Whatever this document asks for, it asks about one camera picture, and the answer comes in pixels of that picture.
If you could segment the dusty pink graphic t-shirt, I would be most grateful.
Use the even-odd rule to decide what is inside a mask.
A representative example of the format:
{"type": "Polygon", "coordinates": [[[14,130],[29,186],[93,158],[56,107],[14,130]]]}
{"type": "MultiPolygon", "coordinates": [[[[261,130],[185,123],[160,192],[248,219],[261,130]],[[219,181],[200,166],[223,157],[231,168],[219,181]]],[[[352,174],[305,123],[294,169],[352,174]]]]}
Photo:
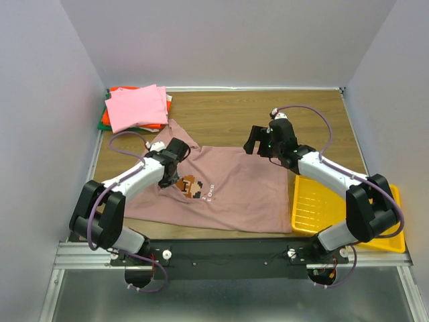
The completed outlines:
{"type": "Polygon", "coordinates": [[[288,173],[243,148],[199,146],[171,119],[156,136],[178,138],[190,155],[179,163],[179,180],[161,189],[151,185],[127,202],[125,216],[181,226],[289,233],[288,173]]]}

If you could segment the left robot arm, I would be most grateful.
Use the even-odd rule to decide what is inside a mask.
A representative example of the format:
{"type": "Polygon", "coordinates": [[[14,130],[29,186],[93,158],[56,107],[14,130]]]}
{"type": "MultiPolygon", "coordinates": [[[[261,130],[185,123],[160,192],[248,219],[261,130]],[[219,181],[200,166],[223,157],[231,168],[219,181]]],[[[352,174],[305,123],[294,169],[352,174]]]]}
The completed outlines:
{"type": "Polygon", "coordinates": [[[90,180],[83,186],[69,229],[87,240],[92,250],[115,249],[146,257],[149,239],[123,225],[125,206],[145,189],[158,185],[161,189],[175,184],[178,165],[190,154],[190,146],[172,138],[168,144],[147,144],[145,155],[135,166],[104,182],[90,180]]]}

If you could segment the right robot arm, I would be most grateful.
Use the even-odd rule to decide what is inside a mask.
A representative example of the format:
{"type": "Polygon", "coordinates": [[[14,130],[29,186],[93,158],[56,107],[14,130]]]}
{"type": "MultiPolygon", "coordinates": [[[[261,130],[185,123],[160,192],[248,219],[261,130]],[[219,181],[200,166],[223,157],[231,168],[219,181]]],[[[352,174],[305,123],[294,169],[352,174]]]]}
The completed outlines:
{"type": "Polygon", "coordinates": [[[286,116],[274,118],[267,127],[254,125],[243,146],[247,154],[279,160],[279,165],[330,189],[345,201],[345,219],[311,237],[304,253],[313,260],[348,245],[387,239],[402,232],[404,214],[393,199],[387,179],[352,172],[298,143],[286,116]]]}

